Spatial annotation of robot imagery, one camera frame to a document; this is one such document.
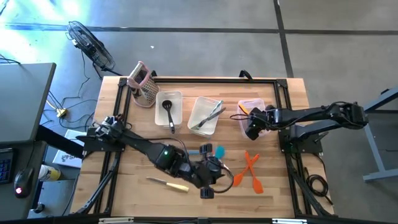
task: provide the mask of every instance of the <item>orange spatula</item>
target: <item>orange spatula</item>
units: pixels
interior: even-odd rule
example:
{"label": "orange spatula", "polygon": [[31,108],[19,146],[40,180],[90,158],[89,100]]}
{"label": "orange spatula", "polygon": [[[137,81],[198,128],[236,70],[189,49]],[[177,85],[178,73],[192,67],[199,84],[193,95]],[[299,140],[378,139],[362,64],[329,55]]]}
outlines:
{"label": "orange spatula", "polygon": [[262,194],[264,190],[262,189],[262,184],[260,180],[257,179],[256,175],[254,174],[253,166],[250,163],[249,153],[247,151],[244,152],[244,156],[246,158],[246,162],[249,164],[251,175],[253,176],[253,189],[256,194]]}
{"label": "orange spatula", "polygon": [[[250,161],[250,164],[253,166],[253,164],[258,160],[259,157],[260,157],[259,154],[255,155],[253,159]],[[234,184],[233,184],[234,187],[238,186],[242,182],[243,174],[246,173],[248,170],[249,170],[249,165],[247,165],[246,168],[244,168],[242,173],[234,176]]]}

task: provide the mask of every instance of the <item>black ladle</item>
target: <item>black ladle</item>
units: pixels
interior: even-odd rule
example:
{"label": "black ladle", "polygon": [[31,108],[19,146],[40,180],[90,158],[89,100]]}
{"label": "black ladle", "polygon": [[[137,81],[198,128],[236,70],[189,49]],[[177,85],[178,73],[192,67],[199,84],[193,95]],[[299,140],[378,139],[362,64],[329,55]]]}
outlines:
{"label": "black ladle", "polygon": [[172,115],[170,114],[170,109],[172,108],[173,103],[170,100],[165,100],[163,101],[162,106],[167,111],[167,115],[169,116],[170,131],[172,132],[172,134],[174,134],[175,128],[174,128]]}

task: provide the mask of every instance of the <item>computer mouse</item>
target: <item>computer mouse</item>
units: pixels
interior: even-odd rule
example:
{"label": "computer mouse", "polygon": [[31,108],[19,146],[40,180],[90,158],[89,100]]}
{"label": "computer mouse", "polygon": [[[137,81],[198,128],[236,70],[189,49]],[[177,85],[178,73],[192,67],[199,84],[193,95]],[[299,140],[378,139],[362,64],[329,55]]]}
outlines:
{"label": "computer mouse", "polygon": [[26,167],[15,176],[14,193],[17,198],[26,198],[32,191],[33,171],[33,168]]}

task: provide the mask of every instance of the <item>gray desk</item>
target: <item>gray desk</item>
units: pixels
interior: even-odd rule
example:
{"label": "gray desk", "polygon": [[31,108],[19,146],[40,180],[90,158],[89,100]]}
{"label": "gray desk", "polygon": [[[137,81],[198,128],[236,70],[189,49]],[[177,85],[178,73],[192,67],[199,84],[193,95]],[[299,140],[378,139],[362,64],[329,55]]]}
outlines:
{"label": "gray desk", "polygon": [[[0,65],[0,148],[17,149],[17,167],[12,178],[26,166],[34,148],[29,164],[35,168],[34,186],[46,144],[83,158],[83,147],[39,124],[55,67],[54,63]],[[27,198],[18,199],[12,188],[12,184],[0,185],[0,219],[27,218],[36,190],[32,189]]]}
{"label": "gray desk", "polygon": [[37,186],[38,183],[37,178],[39,176],[40,166],[43,161],[45,149],[47,148],[47,144],[43,141],[14,144],[10,146],[15,149],[14,155],[17,156],[17,159],[15,161],[16,163],[14,164],[14,176],[16,175],[16,172],[18,170],[26,167],[30,154],[32,153],[32,150],[34,150],[32,158],[29,162],[29,166],[34,168],[32,185],[33,189],[27,198],[18,199],[14,195],[13,182],[0,185],[0,221],[27,218],[29,209],[32,207],[32,203],[35,197],[35,186]]}

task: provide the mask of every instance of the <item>yellow handle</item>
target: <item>yellow handle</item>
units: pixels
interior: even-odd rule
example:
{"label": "yellow handle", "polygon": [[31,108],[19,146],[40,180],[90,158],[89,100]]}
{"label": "yellow handle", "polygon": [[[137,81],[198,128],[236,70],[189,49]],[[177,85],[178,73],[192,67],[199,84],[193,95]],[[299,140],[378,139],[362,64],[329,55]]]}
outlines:
{"label": "yellow handle", "polygon": [[182,185],[179,185],[179,184],[167,183],[166,185],[169,186],[169,187],[178,189],[178,190],[182,190],[182,191],[184,191],[184,192],[188,192],[188,191],[189,191],[189,187],[182,186]]}

